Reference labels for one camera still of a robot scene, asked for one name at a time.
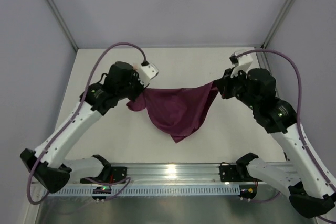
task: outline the maroon cloth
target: maroon cloth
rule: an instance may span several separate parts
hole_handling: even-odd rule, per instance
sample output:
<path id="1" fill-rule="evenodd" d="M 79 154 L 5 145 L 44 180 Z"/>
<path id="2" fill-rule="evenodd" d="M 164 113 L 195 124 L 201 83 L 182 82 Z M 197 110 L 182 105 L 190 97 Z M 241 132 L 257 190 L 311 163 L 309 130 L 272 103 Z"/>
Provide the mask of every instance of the maroon cloth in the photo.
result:
<path id="1" fill-rule="evenodd" d="M 147 108 L 152 123 L 178 143 L 202 126 L 217 94 L 213 82 L 191 89 L 145 89 L 127 107 L 132 111 Z"/>

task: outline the purple cable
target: purple cable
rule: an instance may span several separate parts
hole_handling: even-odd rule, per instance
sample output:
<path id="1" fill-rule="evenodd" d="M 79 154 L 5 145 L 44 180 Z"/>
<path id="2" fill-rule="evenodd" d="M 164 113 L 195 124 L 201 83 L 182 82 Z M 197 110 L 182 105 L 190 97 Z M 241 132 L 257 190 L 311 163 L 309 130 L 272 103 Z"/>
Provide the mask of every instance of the purple cable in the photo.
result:
<path id="1" fill-rule="evenodd" d="M 278 191 L 277 194 L 275 194 L 273 197 L 269 198 L 269 199 L 265 199 L 265 200 L 258 200 L 258 199 L 251 199 L 250 202 L 254 202 L 254 203 L 268 203 L 271 202 L 273 200 L 275 200 L 276 198 L 278 198 L 280 196 L 280 192 Z"/>
<path id="2" fill-rule="evenodd" d="M 303 132 L 302 132 L 301 118 L 300 118 L 300 116 L 301 116 L 301 102 L 302 102 L 302 82 L 301 82 L 301 76 L 300 76 L 300 72 L 299 72 L 298 67 L 295 65 L 295 63 L 288 56 L 284 55 L 282 52 L 278 52 L 278 51 L 272 50 L 272 49 L 253 49 L 253 50 L 243 52 L 242 54 L 238 54 L 236 56 L 236 58 L 239 58 L 243 55 L 251 54 L 253 52 L 269 52 L 271 54 L 279 55 L 279 56 L 283 57 L 284 59 L 286 59 L 292 65 L 292 67 L 294 68 L 295 74 L 296 74 L 297 79 L 298 79 L 298 86 L 299 86 L 298 108 L 297 108 L 297 127 L 298 127 L 300 140 L 301 140 L 304 148 L 306 149 L 309 157 L 313 161 L 315 167 L 320 172 L 321 176 L 328 183 L 328 185 L 330 185 L 330 187 L 333 189 L 333 191 L 336 192 L 336 186 L 331 182 L 331 180 L 328 178 L 328 176 L 323 171 L 322 167 L 319 165 L 319 162 L 316 160 L 316 158 L 314 157 L 313 153 L 311 152 L 309 146 L 307 145 L 307 142 L 306 142 L 305 137 L 304 137 Z"/>
<path id="3" fill-rule="evenodd" d="M 93 179 L 88 179 L 88 178 L 87 178 L 87 180 L 89 180 L 90 182 L 93 182 L 93 183 L 97 184 Z M 114 186 L 114 185 L 123 183 L 123 182 L 125 182 L 125 181 L 127 181 L 126 184 L 125 184 L 125 185 L 124 185 L 124 186 L 123 186 L 123 187 L 122 187 L 116 194 L 107 197 L 107 198 L 105 199 L 105 201 L 109 201 L 109 200 L 115 199 L 119 194 L 121 194 L 121 193 L 125 190 L 125 188 L 128 186 L 128 184 L 130 183 L 130 181 L 131 181 L 131 177 L 127 177 L 127 178 L 122 179 L 121 181 L 118 181 L 118 182 L 116 182 L 116 183 L 105 184 L 106 186 L 107 186 L 107 185 L 108 185 L 108 186 Z M 53 212 L 55 212 L 55 213 L 57 213 L 57 214 L 59 214 L 59 215 L 72 215 L 72 214 L 74 214 L 75 212 L 82 211 L 82 210 L 83 210 L 84 208 L 86 208 L 88 205 L 91 205 L 91 204 L 93 204 L 93 203 L 95 203 L 95 202 L 96 202 L 96 201 L 88 202 L 88 203 L 84 204 L 83 206 L 81 206 L 81 207 L 79 207 L 79 208 L 77 208 L 76 210 L 71 211 L 71 212 L 57 212 L 57 211 L 53 211 L 53 209 L 52 209 L 53 204 L 51 204 L 50 207 L 49 207 L 49 209 L 48 209 L 48 211 L 46 212 L 46 214 L 45 214 L 45 216 L 44 216 L 44 218 L 43 218 L 43 221 L 42 221 L 41 223 L 42 223 L 42 224 L 46 223 L 46 219 L 47 219 L 47 216 L 49 215 L 50 211 L 53 211 Z"/>
<path id="4" fill-rule="evenodd" d="M 108 47 L 102 54 L 101 56 L 98 58 L 96 64 L 94 65 L 91 73 L 90 73 L 90 76 L 89 76 L 89 79 L 86 83 L 86 86 L 85 86 L 85 90 L 84 90 L 84 93 L 83 93 L 83 96 L 82 96 L 82 99 L 80 100 L 80 103 L 79 103 L 79 106 L 77 107 L 76 111 L 74 112 L 74 115 L 70 118 L 70 120 L 55 134 L 54 137 L 51 138 L 51 140 L 49 141 L 49 143 L 46 145 L 45 149 L 41 152 L 41 154 L 39 155 L 39 157 L 37 158 L 37 160 L 35 161 L 35 164 L 33 165 L 33 167 L 31 168 L 31 171 L 29 173 L 29 178 L 28 178 L 28 183 L 27 183 L 27 198 L 28 198 L 28 201 L 33 204 L 33 205 L 38 205 L 40 204 L 43 200 L 45 200 L 48 195 L 49 195 L 49 192 L 47 192 L 41 200 L 39 201 L 34 201 L 32 199 L 32 195 L 30 193 L 30 185 L 32 183 L 32 178 L 33 178 L 33 175 L 34 175 L 34 172 L 39 164 L 39 162 L 42 160 L 43 156 L 46 154 L 46 152 L 48 151 L 48 149 L 50 148 L 50 146 L 53 144 L 53 142 L 60 136 L 60 134 L 69 126 L 69 124 L 75 119 L 75 117 L 77 116 L 78 112 L 80 111 L 81 107 L 83 106 L 84 104 L 84 100 L 85 100 L 85 97 L 88 93 L 88 89 L 89 89 L 89 85 L 90 85 L 90 82 L 91 82 L 91 79 L 93 77 L 93 74 L 95 73 L 95 70 L 98 66 L 98 64 L 100 63 L 100 61 L 102 60 L 102 58 L 107 54 L 108 51 L 110 51 L 112 48 L 114 47 L 117 47 L 117 46 L 130 46 L 130 47 L 134 47 L 136 48 L 137 50 L 139 50 L 143 56 L 143 60 L 146 61 L 146 55 L 144 53 L 144 51 L 138 47 L 137 45 L 135 44 L 132 44 L 132 43 L 128 43 L 128 42 L 120 42 L 120 43 L 115 43 L 113 44 L 112 46 Z"/>
<path id="5" fill-rule="evenodd" d="M 336 221 L 332 221 L 332 220 L 327 220 L 326 218 L 322 217 L 322 216 L 317 216 L 317 218 L 325 221 L 326 223 L 330 223 L 330 224 L 336 224 Z"/>

